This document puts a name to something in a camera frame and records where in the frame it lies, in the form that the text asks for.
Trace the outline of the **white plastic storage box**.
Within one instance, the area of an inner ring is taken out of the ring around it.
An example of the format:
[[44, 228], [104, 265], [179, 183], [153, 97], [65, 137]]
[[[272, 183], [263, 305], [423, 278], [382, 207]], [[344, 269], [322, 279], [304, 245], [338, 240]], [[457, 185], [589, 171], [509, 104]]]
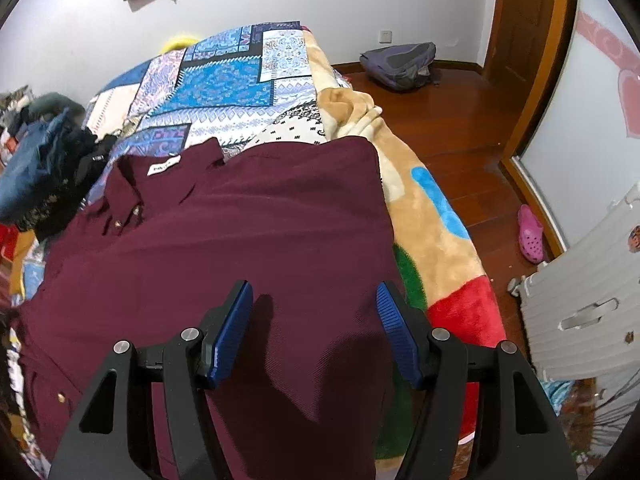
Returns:
[[634, 185], [582, 240], [510, 281], [540, 379], [595, 378], [639, 364], [639, 260]]

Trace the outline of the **grey green pillow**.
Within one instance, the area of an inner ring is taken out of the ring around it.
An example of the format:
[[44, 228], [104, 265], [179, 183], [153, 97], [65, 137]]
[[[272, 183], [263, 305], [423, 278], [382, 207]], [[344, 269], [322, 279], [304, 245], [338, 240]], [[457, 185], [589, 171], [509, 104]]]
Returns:
[[72, 119], [85, 115], [85, 109], [79, 103], [58, 92], [49, 92], [38, 96], [38, 98], [29, 103], [27, 120], [35, 122], [42, 119], [50, 122], [50, 120], [63, 113], [64, 110], [68, 110]]

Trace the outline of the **yellow pool noodle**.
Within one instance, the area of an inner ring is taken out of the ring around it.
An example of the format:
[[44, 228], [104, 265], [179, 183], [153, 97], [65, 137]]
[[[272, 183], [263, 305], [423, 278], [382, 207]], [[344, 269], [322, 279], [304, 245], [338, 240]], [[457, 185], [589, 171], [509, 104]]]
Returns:
[[160, 46], [160, 55], [170, 51], [185, 49], [194, 46], [201, 40], [198, 35], [190, 34], [190, 32], [179, 32], [166, 39]]

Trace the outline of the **pink croc shoe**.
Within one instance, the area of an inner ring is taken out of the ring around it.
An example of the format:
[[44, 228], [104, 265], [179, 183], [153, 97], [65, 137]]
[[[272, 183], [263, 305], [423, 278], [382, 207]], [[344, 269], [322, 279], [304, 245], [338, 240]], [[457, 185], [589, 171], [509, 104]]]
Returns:
[[544, 227], [526, 204], [518, 210], [518, 246], [529, 262], [544, 260]]

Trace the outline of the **black patterned folded garment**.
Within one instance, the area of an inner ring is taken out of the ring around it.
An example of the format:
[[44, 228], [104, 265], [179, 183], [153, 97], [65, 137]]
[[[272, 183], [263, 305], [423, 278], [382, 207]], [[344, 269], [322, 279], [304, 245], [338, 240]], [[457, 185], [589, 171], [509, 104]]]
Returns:
[[16, 222], [17, 229], [34, 232], [40, 242], [64, 231], [102, 174], [116, 141], [114, 134], [98, 140], [88, 128], [60, 133], [47, 152], [47, 174], [36, 187], [36, 203]]

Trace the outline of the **white wardrobe sliding door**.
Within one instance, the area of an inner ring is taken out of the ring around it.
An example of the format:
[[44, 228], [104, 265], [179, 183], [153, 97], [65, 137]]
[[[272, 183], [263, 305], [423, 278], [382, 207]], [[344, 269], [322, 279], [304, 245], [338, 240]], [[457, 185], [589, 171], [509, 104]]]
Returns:
[[639, 180], [639, 47], [610, 0], [577, 0], [560, 76], [518, 164], [563, 248]]

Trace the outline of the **blue patchwork bedspread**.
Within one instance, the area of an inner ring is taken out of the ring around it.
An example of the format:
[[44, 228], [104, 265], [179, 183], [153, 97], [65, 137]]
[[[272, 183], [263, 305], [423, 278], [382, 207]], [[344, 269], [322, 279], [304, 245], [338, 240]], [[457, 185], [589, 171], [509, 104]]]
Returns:
[[296, 21], [218, 32], [110, 81], [89, 101], [84, 124], [116, 136], [111, 159], [175, 156], [210, 138], [232, 157], [285, 115], [318, 119], [312, 46]]

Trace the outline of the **colourful fleece blanket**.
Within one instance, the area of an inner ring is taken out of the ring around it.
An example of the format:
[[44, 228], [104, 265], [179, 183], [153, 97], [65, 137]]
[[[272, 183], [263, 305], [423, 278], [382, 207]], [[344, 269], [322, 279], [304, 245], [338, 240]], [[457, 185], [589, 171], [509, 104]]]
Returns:
[[362, 136], [378, 152], [409, 306], [465, 344], [495, 347], [506, 332], [468, 231], [424, 163], [386, 125], [372, 96], [333, 69], [309, 30], [303, 37], [326, 138]]

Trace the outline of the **maroon button shirt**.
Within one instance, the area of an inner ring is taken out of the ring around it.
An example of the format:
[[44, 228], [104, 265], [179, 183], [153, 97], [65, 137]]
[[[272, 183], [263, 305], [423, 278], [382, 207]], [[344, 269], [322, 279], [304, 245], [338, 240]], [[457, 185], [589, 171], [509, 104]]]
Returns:
[[17, 333], [27, 413], [52, 457], [114, 343], [160, 344], [239, 280], [254, 308], [207, 396], [238, 479], [371, 479], [392, 396], [375, 291], [397, 281], [378, 154], [361, 138], [224, 158], [124, 156], [54, 242]]

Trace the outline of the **folded blue denim jeans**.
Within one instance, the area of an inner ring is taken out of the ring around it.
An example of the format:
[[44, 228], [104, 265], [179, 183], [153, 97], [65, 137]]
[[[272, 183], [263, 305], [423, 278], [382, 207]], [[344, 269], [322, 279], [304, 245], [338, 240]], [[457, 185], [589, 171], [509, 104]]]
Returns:
[[62, 181], [68, 137], [75, 127], [69, 108], [50, 122], [37, 120], [27, 126], [1, 175], [2, 224], [16, 223]]

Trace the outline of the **wall power socket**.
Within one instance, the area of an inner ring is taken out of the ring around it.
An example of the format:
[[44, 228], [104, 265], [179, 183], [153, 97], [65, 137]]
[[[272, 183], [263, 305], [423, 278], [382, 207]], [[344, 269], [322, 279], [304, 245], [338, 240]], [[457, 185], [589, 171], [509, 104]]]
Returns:
[[390, 44], [393, 40], [393, 32], [391, 30], [381, 30], [378, 34], [378, 42], [380, 44]]

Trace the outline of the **grey backpack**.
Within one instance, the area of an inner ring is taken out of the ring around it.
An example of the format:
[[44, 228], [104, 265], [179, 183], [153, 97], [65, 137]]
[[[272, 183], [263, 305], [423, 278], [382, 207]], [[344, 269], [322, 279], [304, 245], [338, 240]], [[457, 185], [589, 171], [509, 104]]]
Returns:
[[359, 63], [368, 76], [383, 86], [410, 91], [433, 81], [431, 65], [436, 52], [434, 42], [402, 44], [363, 52]]

